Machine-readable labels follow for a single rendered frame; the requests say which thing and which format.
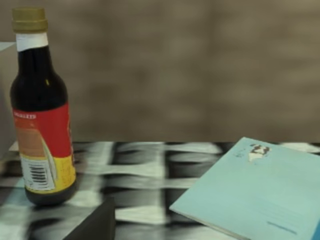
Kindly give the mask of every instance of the sticker on notebook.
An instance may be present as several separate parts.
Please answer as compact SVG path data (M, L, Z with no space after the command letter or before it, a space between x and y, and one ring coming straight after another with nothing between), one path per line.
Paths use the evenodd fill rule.
M267 154L271 151L271 148L268 146L262 146L260 144L251 144L252 150L249 152L249 162L253 163L253 161L262 159L267 156Z

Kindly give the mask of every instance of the gold bottle cap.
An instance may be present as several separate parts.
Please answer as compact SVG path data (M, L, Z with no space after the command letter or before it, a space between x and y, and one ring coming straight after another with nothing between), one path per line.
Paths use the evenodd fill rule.
M45 33L48 30L45 9L42 7L13 8L12 27L18 34Z

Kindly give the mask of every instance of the checkered pattern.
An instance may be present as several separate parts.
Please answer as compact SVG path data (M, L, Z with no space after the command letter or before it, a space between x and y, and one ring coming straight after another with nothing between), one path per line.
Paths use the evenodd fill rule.
M279 143L320 155L320 145ZM0 161L0 240L61 240L105 197L116 207L115 240L231 240L168 211L232 143L75 142L79 190L43 208L26 199L16 147Z

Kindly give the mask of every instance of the red and yellow label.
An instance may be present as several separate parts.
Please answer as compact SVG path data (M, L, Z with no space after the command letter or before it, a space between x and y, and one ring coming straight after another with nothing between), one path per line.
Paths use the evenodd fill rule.
M62 191L76 180L69 106L36 112L13 109L25 187L37 194Z

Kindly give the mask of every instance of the notebook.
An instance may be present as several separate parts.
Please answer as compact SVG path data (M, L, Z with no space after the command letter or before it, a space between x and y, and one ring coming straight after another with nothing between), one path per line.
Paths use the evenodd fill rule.
M320 157L242 138L169 208L238 240L320 240Z

